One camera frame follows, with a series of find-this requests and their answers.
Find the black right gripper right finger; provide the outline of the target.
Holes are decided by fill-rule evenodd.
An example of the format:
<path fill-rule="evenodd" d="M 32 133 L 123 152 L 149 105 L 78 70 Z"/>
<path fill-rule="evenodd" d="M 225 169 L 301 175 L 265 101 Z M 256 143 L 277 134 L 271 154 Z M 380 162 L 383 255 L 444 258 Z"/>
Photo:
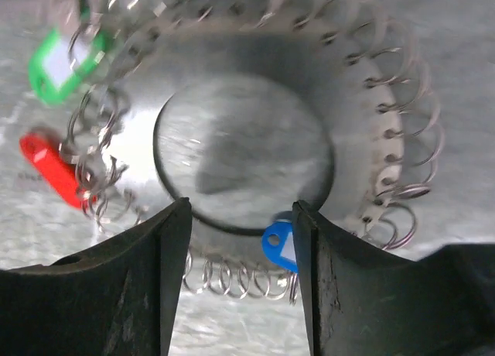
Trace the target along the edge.
<path fill-rule="evenodd" d="M 492 355 L 494 246 L 448 245 L 419 261 L 380 250 L 304 201 L 292 207 L 313 355 Z"/>

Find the large keyring with small rings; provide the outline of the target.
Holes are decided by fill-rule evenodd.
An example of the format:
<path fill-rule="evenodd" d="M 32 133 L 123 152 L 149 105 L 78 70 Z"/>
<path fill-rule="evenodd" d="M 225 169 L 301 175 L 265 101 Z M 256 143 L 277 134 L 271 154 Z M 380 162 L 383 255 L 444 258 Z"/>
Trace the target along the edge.
<path fill-rule="evenodd" d="M 115 48 L 60 144 L 100 231 L 180 197 L 194 294 L 294 299 L 261 240 L 303 199 L 369 240 L 428 193 L 444 135 L 415 38 L 378 0 L 108 0 Z"/>

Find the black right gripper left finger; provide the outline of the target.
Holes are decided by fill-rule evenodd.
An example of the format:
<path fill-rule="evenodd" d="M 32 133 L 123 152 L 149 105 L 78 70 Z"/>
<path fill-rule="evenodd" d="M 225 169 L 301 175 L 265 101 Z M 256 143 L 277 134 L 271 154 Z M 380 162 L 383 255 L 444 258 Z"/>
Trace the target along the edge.
<path fill-rule="evenodd" d="M 3 355 L 166 355 L 192 211 L 147 221 L 52 265 L 1 274 Z"/>

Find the red key tag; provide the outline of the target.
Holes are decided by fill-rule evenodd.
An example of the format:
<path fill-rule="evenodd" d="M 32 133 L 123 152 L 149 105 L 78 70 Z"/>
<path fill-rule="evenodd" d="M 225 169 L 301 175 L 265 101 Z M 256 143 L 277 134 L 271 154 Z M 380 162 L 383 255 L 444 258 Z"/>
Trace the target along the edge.
<path fill-rule="evenodd" d="M 68 205 L 82 210 L 88 206 L 75 177 L 75 166 L 62 160 L 55 142 L 42 132 L 28 132 L 19 140 L 24 158 Z"/>

